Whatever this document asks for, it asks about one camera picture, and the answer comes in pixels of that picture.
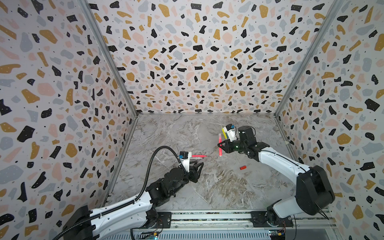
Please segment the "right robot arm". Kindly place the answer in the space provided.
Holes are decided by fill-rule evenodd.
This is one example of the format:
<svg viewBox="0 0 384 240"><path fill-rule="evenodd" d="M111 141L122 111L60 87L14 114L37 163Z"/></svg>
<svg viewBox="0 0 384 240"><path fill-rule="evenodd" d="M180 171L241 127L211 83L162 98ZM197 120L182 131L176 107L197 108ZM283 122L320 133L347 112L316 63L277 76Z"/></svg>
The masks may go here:
<svg viewBox="0 0 384 240"><path fill-rule="evenodd" d="M277 227L283 219L305 213L314 216L336 199L325 170L320 166L309 167L277 152L270 145L257 141L251 126L236 128L232 124L222 129L224 140L218 147L225 153L237 152L265 164L291 180L296 186L293 197L278 200L267 207L265 221Z"/></svg>

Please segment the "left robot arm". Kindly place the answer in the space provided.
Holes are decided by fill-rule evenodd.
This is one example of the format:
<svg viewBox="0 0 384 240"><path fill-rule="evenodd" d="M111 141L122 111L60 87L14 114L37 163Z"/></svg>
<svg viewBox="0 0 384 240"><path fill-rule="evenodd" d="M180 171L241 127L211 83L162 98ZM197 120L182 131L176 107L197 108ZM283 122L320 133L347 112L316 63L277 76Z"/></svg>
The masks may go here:
<svg viewBox="0 0 384 240"><path fill-rule="evenodd" d="M173 168L143 192L116 204L89 210L76 210L63 227L57 240L104 240L128 229L150 228L159 215L156 211L190 182L197 183L204 163L193 161L189 172Z"/></svg>

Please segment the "yellow highlighter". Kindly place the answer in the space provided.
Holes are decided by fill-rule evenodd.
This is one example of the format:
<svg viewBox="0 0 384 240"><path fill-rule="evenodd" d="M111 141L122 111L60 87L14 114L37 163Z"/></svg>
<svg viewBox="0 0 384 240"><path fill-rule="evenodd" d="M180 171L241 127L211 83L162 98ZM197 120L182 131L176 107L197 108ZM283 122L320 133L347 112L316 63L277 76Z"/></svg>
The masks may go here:
<svg viewBox="0 0 384 240"><path fill-rule="evenodd" d="M226 127L222 128L222 132L223 132L224 138L227 140L228 139L227 128Z"/></svg>

